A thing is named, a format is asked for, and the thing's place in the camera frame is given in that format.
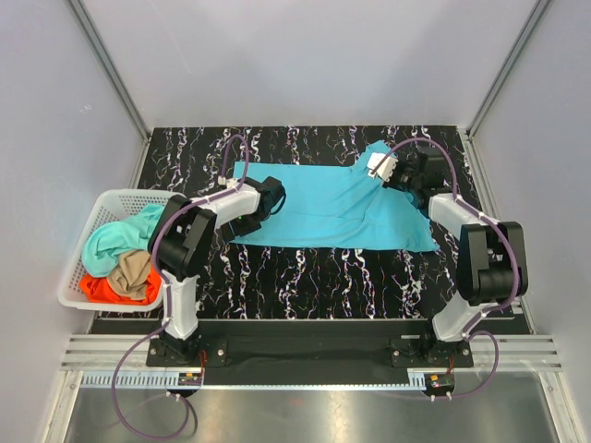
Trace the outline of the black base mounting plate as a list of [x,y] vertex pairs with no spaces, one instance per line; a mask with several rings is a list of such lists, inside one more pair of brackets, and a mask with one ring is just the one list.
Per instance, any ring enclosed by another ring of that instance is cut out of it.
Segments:
[[181,355],[158,336],[147,339],[149,366],[206,363],[208,353],[227,354],[243,368],[256,362],[361,360],[383,366],[391,355],[421,366],[448,364],[446,357],[429,363],[415,354],[425,319],[374,320],[202,320],[197,351]]

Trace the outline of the white plastic laundry basket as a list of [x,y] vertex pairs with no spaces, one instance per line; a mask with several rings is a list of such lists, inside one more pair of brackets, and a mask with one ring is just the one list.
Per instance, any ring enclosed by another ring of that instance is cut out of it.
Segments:
[[128,251],[146,250],[163,208],[173,192],[115,189],[96,199],[58,289],[61,305],[79,310],[144,313],[160,306],[163,291],[140,301],[119,294],[94,296],[92,281],[107,287],[106,277]]

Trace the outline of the aluminium frame post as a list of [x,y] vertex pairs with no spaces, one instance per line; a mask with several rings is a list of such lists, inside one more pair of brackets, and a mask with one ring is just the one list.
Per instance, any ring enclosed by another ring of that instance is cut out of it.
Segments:
[[517,33],[513,44],[506,54],[500,69],[488,88],[483,101],[480,103],[475,116],[472,118],[470,124],[466,127],[465,133],[469,140],[476,137],[480,127],[482,127],[484,120],[488,116],[490,110],[501,94],[506,82],[510,78],[513,70],[520,61],[525,49],[532,40],[537,28],[542,22],[543,18],[548,13],[550,7],[553,5],[552,0],[536,0],[532,9],[528,13],[524,24]]
[[99,62],[103,73],[111,84],[115,95],[123,106],[132,126],[136,129],[140,139],[147,143],[150,139],[151,130],[146,125],[140,114],[138,106],[135,104],[131,94],[119,74],[112,56],[109,54],[106,44],[98,31],[96,24],[90,16],[90,13],[83,1],[66,0],[66,4],[71,10],[76,22],[81,28],[94,56]]

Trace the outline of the bright blue t shirt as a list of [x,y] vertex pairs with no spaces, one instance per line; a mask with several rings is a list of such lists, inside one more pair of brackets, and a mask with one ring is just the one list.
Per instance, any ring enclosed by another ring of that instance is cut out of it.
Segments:
[[271,176],[282,182],[282,209],[261,227],[233,242],[242,245],[295,248],[345,248],[373,251],[435,252],[430,223],[412,197],[368,175],[374,154],[390,147],[383,141],[368,145],[351,166],[236,162],[234,177],[256,181]]

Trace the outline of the right aluminium frame post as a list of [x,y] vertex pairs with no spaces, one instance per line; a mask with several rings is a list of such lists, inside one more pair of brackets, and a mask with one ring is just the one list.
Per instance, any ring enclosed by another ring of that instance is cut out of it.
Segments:
[[513,70],[520,61],[525,49],[532,40],[537,28],[542,22],[543,18],[548,13],[550,7],[553,5],[552,0],[536,0],[532,9],[528,13],[524,24],[517,33],[513,44],[506,54],[500,69],[488,88],[483,101],[480,103],[475,116],[472,118],[470,124],[466,127],[465,133],[469,140],[476,137],[480,127],[482,127],[484,120],[488,116],[490,110],[501,94],[506,82],[510,78]]

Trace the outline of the teal green t shirt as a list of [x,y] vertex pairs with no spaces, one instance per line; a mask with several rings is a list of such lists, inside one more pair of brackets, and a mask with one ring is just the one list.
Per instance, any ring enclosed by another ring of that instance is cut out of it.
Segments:
[[106,277],[121,254],[130,250],[146,251],[163,210],[162,205],[149,204],[136,215],[96,229],[82,247],[81,261],[85,270],[92,277]]

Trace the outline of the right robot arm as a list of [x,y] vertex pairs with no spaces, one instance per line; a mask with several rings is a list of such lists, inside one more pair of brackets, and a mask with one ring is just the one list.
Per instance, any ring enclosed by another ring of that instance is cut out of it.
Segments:
[[456,292],[428,320],[413,351],[429,363],[459,352],[488,315],[509,307],[528,286],[525,238],[515,221],[498,221],[470,205],[460,194],[448,152],[417,138],[413,162],[390,150],[373,167],[385,186],[411,195],[414,206],[457,241]]

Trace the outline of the orange t shirt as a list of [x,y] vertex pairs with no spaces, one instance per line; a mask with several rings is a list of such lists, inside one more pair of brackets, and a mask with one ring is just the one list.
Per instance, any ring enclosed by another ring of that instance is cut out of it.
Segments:
[[155,271],[139,285],[124,287],[122,282],[85,274],[78,287],[92,303],[115,305],[149,305],[156,300],[161,287],[161,277]]

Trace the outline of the small connector board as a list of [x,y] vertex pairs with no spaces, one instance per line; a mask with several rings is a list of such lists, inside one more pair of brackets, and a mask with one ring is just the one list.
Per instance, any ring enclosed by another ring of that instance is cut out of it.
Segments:
[[197,387],[203,384],[204,371],[180,372],[178,375],[179,386]]
[[428,377],[428,385],[432,389],[453,389],[455,385],[454,374],[432,374]]

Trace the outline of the beige t shirt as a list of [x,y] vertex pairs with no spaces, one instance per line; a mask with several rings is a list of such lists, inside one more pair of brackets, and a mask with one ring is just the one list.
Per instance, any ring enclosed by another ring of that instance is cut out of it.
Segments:
[[147,299],[151,255],[145,250],[130,250],[121,254],[106,280],[119,296],[139,302]]

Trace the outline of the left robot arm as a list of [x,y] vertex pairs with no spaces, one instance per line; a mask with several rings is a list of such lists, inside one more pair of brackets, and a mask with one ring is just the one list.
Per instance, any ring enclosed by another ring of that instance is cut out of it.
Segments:
[[282,182],[270,176],[261,182],[231,179],[223,185],[206,197],[170,197],[149,241],[152,266],[164,290],[159,339],[181,355],[197,351],[197,277],[207,264],[216,232],[221,231],[227,242],[254,233],[286,199]]

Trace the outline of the left aluminium frame post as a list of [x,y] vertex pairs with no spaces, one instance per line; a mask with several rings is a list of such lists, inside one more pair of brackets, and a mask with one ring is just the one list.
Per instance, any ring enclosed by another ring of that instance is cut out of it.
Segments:
[[76,22],[81,28],[94,56],[99,62],[103,73],[111,84],[115,95],[123,106],[132,126],[136,129],[140,139],[147,143],[150,139],[151,130],[146,125],[140,114],[138,106],[135,104],[131,94],[119,74],[112,56],[109,54],[106,44],[98,31],[96,24],[90,16],[90,13],[83,1],[66,0],[66,4],[71,10]]

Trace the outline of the left small connector board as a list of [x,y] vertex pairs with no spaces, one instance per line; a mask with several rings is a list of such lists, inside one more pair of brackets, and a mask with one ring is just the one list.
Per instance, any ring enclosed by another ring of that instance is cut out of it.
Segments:
[[179,386],[197,387],[203,384],[204,371],[180,372],[178,375]]

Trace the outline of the right small connector board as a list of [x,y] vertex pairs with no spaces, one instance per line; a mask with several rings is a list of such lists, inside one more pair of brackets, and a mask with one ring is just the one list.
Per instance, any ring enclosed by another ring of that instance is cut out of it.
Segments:
[[428,385],[432,389],[453,389],[455,385],[454,374],[432,374],[428,377]]

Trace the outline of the aluminium front rail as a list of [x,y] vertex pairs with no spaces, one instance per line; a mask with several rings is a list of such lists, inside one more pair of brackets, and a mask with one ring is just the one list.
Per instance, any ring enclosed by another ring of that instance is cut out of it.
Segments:
[[[553,341],[547,336],[503,335],[495,340],[476,337],[468,353],[456,357],[452,365],[421,366],[405,363],[391,355],[386,364],[375,366],[361,360],[256,362],[243,368],[227,354],[208,353],[206,363],[190,366],[149,366],[147,343],[134,351],[132,336],[71,337],[61,368],[78,371],[82,382],[94,388],[121,389],[262,389],[262,390],[378,390],[425,391],[428,377],[451,371],[455,376],[475,373],[482,377],[500,373],[560,373],[562,370]],[[179,386],[180,372],[204,371],[203,384]]]

